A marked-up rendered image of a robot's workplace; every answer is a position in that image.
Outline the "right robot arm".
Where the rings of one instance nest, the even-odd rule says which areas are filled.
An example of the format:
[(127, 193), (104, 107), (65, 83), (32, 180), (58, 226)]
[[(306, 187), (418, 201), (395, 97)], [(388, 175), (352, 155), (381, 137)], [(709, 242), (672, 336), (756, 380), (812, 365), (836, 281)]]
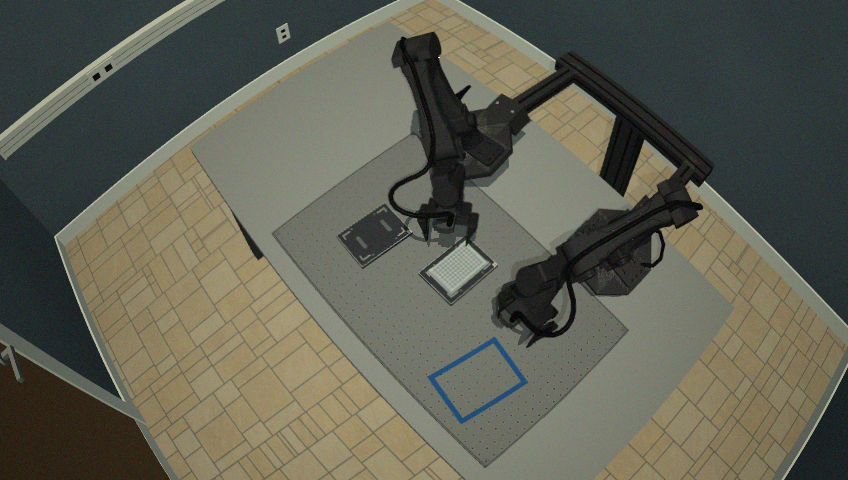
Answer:
[(407, 64), (400, 42), (397, 41), (391, 60), (394, 68), (401, 67), (412, 90), (427, 159), (431, 148), (429, 123), (435, 131), (435, 153), (430, 167), (434, 167), (432, 196), (438, 204), (451, 206), (457, 202), (461, 188), (464, 188), (465, 166), (458, 162), (464, 161), (465, 152), (491, 166), (504, 148), (475, 129), (478, 126), (476, 115), (469, 114), (466, 104), (453, 92), (439, 61), (442, 50), (436, 33), (404, 39), (404, 46), (414, 64)]

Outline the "blue tape outline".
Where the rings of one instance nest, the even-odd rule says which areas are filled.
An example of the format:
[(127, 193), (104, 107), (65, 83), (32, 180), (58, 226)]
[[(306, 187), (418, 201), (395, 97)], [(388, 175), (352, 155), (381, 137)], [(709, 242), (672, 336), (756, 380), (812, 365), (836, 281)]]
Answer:
[[(490, 346), (490, 345), (491, 345), (491, 344), (493, 344), (493, 343), (494, 343), (494, 345), (497, 347), (497, 349), (500, 351), (500, 353), (502, 354), (502, 356), (505, 358), (505, 360), (507, 361), (507, 363), (510, 365), (510, 367), (513, 369), (513, 371), (514, 371), (514, 372), (515, 372), (515, 374), (518, 376), (518, 378), (520, 379), (520, 381), (521, 381), (521, 382), (520, 382), (520, 383), (518, 383), (517, 385), (515, 385), (514, 387), (512, 387), (511, 389), (509, 389), (508, 391), (504, 392), (503, 394), (501, 394), (501, 395), (500, 395), (500, 396), (498, 396), (497, 398), (495, 398), (495, 399), (493, 399), (492, 401), (488, 402), (488, 403), (487, 403), (487, 404), (485, 404), (484, 406), (480, 407), (479, 409), (475, 410), (474, 412), (472, 412), (472, 413), (470, 413), (469, 415), (467, 415), (467, 416), (465, 416), (465, 417), (463, 417), (463, 418), (462, 418), (462, 416), (459, 414), (459, 412), (457, 411), (457, 409), (454, 407), (454, 405), (452, 404), (452, 402), (449, 400), (449, 398), (447, 397), (447, 395), (444, 393), (444, 391), (442, 390), (442, 388), (440, 387), (440, 385), (437, 383), (437, 381), (435, 380), (435, 378), (436, 378), (436, 377), (438, 377), (439, 375), (441, 375), (441, 374), (445, 373), (446, 371), (450, 370), (451, 368), (453, 368), (453, 367), (457, 366), (458, 364), (462, 363), (463, 361), (467, 360), (468, 358), (472, 357), (473, 355), (477, 354), (478, 352), (482, 351), (483, 349), (485, 349), (486, 347)], [(499, 341), (496, 339), (496, 337), (493, 337), (493, 338), (492, 338), (492, 339), (490, 339), (489, 341), (485, 342), (485, 343), (484, 343), (484, 344), (482, 344), (481, 346), (477, 347), (476, 349), (472, 350), (471, 352), (467, 353), (466, 355), (462, 356), (461, 358), (457, 359), (456, 361), (454, 361), (454, 362), (450, 363), (449, 365), (445, 366), (444, 368), (442, 368), (442, 369), (438, 370), (437, 372), (435, 372), (435, 373), (431, 374), (430, 376), (428, 376), (428, 379), (430, 380), (430, 382), (432, 383), (432, 385), (435, 387), (435, 389), (437, 390), (437, 392), (440, 394), (440, 396), (442, 397), (442, 399), (443, 399), (443, 400), (444, 400), (444, 402), (447, 404), (447, 406), (448, 406), (448, 407), (449, 407), (449, 409), (452, 411), (452, 413), (453, 413), (453, 414), (454, 414), (454, 416), (457, 418), (457, 420), (459, 421), (459, 423), (460, 423), (460, 424), (463, 424), (464, 422), (466, 422), (466, 421), (470, 420), (471, 418), (473, 418), (473, 417), (475, 417), (476, 415), (480, 414), (481, 412), (485, 411), (485, 410), (486, 410), (486, 409), (488, 409), (489, 407), (493, 406), (493, 405), (494, 405), (494, 404), (496, 404), (497, 402), (501, 401), (502, 399), (504, 399), (505, 397), (509, 396), (510, 394), (512, 394), (513, 392), (515, 392), (516, 390), (518, 390), (519, 388), (521, 388), (522, 386), (524, 386), (525, 384), (527, 384), (527, 383), (528, 383), (528, 382), (527, 382), (527, 380), (525, 379), (525, 377), (524, 377), (524, 376), (522, 375), (522, 373), (520, 372), (520, 370), (519, 370), (519, 369), (517, 368), (517, 366), (514, 364), (514, 362), (512, 361), (512, 359), (511, 359), (511, 358), (509, 357), (509, 355), (506, 353), (506, 351), (504, 350), (504, 348), (501, 346), (501, 344), (499, 343)]]

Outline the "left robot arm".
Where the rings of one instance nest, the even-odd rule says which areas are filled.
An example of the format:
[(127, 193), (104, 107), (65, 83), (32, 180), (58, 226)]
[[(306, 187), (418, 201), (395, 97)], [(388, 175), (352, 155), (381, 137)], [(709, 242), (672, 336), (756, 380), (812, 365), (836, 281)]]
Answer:
[[(550, 259), (548, 258), (546, 261), (519, 269), (515, 279), (519, 292), (529, 297), (548, 289), (552, 292), (559, 291), (566, 282), (566, 269), (570, 262), (586, 248), (598, 242), (600, 244), (597, 248), (574, 264), (570, 276), (571, 284), (577, 281), (579, 284), (595, 276), (595, 267), (603, 264), (603, 261), (606, 260), (609, 265), (612, 265), (610, 265), (611, 268), (625, 285), (632, 287), (646, 271), (643, 264), (634, 255), (638, 246), (647, 237), (658, 231), (660, 227), (674, 225), (678, 229), (689, 223), (686, 222), (688, 219), (692, 221), (695, 219), (694, 217), (698, 217), (695, 207), (675, 205), (672, 208), (667, 208), (666, 206), (667, 203), (674, 200), (692, 202), (681, 177), (664, 180), (657, 184), (657, 187), (660, 191), (631, 213), (611, 224), (608, 224), (601, 215), (597, 215), (584, 228), (582, 235), (576, 235), (556, 247), (556, 255), (551, 255)], [(596, 222), (596, 220), (599, 221)], [(587, 231), (588, 229), (590, 230)], [(543, 262), (544, 264), (541, 264)], [(616, 264), (614, 264), (615, 262)], [(640, 270), (641, 273), (639, 273)], [(583, 274), (579, 275), (580, 273)], [(574, 279), (574, 277), (577, 278)]]

